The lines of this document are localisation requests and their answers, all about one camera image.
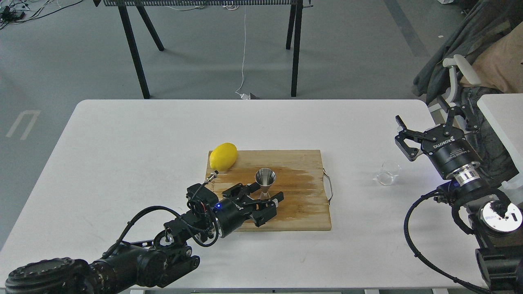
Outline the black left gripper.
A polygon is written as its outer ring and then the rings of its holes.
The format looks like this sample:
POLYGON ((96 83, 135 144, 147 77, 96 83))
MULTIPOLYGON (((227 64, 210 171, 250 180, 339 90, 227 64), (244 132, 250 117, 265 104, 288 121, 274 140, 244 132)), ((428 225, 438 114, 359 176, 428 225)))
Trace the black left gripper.
POLYGON ((222 200, 213 207, 220 238, 228 236, 247 220, 252 220, 256 227, 260 227, 277 215, 277 207, 284 200, 284 193, 278 192, 269 199, 255 200, 250 194, 258 190, 258 183, 238 183, 222 192, 222 200))

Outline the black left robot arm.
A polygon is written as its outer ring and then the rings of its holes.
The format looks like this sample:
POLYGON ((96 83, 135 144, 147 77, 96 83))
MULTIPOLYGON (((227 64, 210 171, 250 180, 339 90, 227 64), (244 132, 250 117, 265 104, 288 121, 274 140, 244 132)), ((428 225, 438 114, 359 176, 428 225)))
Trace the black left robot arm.
POLYGON ((217 177, 212 172, 203 183, 187 189, 189 210, 185 214, 162 205, 137 213, 100 259, 54 258, 29 263, 9 273, 8 294, 117 294, 132 286, 164 288, 196 270, 200 257, 192 254, 188 241, 209 247, 252 220, 260 227, 277 215, 284 193, 254 199, 261 184, 238 183, 222 193, 222 199, 207 188, 217 177), (129 243, 124 237, 150 212, 164 210, 175 216, 153 240, 129 243))

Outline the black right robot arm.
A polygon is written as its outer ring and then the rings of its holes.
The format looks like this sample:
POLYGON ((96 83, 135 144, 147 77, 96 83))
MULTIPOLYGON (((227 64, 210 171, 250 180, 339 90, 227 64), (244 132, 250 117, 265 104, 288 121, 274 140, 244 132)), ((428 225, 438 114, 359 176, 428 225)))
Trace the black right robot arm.
POLYGON ((414 256, 426 266, 473 292, 521 294, 522 210, 498 185, 488 181, 488 175, 481 170, 478 153, 466 140, 464 131, 453 125, 455 115, 464 116, 465 111, 449 106, 442 98, 439 102, 447 113, 446 122, 424 132, 409 130, 400 116, 396 116, 396 145, 409 161, 426 155, 446 181, 411 205, 404 219, 405 240, 414 256), (465 234, 475 236, 479 245, 476 260, 486 288, 448 274, 416 248, 409 232, 409 220, 414 209, 428 199, 448 204, 454 223, 465 234))

